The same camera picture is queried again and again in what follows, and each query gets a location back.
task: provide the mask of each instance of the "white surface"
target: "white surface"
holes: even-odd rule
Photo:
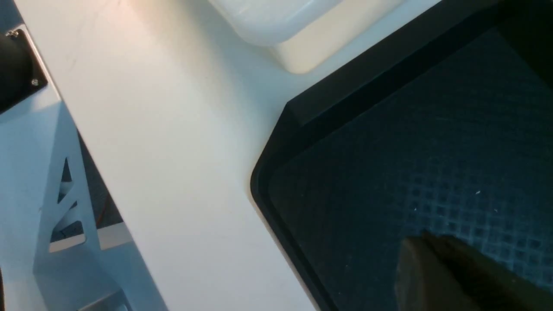
[[[171,310],[313,310],[249,191],[283,106],[438,0],[307,75],[206,1],[15,0]]]
[[[0,115],[0,267],[6,310],[73,311],[120,288],[135,311],[166,310],[124,225],[103,229],[99,240],[77,129],[45,75],[43,89]],[[62,186],[65,159],[72,181]],[[66,195],[58,202],[61,188]],[[60,220],[81,221],[85,234],[54,243],[52,250],[50,238]],[[74,246],[75,240],[84,243]],[[111,248],[102,251],[100,243]]]
[[[290,39],[342,0],[209,1],[242,39],[275,45]]]
[[[345,0],[295,36],[271,48],[286,70],[304,74],[405,0]]]

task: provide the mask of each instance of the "black plate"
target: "black plate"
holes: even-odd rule
[[[322,310],[454,234],[553,289],[553,2],[443,0],[291,100],[252,193]]]

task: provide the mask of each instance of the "black rubber mat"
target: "black rubber mat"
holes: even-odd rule
[[[422,229],[553,291],[553,89],[505,37],[509,23],[268,176],[268,215],[325,308],[396,310],[399,243]]]

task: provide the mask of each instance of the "white bin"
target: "white bin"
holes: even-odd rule
[[[210,0],[245,41],[289,71],[317,67],[405,0]]]

